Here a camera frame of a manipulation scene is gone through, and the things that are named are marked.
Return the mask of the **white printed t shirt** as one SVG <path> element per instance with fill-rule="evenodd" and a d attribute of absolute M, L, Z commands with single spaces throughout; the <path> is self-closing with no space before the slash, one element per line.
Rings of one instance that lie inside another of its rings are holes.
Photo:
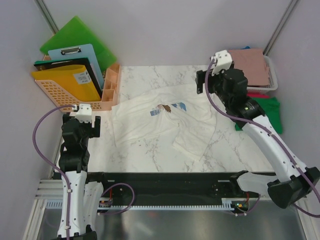
<path fill-rule="evenodd" d="M 170 146 L 198 161 L 216 130 L 216 111 L 192 84 L 152 89 L 112 107 L 117 146 L 164 136 Z"/>

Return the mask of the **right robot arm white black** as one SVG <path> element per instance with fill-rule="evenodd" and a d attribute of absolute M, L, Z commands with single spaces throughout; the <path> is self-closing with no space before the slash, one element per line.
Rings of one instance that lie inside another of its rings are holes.
<path fill-rule="evenodd" d="M 196 92 L 215 94 L 225 107 L 222 113 L 235 122 L 259 147 L 275 174 L 240 171 L 232 176 L 229 191 L 235 197 L 245 192 L 269 196 L 285 209 L 315 190 L 320 179 L 317 167 L 308 168 L 281 140 L 262 107 L 248 96 L 248 80 L 242 70 L 230 68 L 214 74 L 196 72 Z"/>

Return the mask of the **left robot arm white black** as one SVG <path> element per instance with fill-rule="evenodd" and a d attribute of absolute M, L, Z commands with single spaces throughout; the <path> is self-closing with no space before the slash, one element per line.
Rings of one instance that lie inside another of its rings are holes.
<path fill-rule="evenodd" d="M 87 182 L 90 153 L 88 142 L 99 138 L 101 117 L 82 122 L 75 116 L 62 117 L 60 158 L 62 171 L 62 213 L 57 232 L 58 240 L 96 240 L 95 219 L 100 197 L 110 191 L 108 182 L 99 179 Z"/>

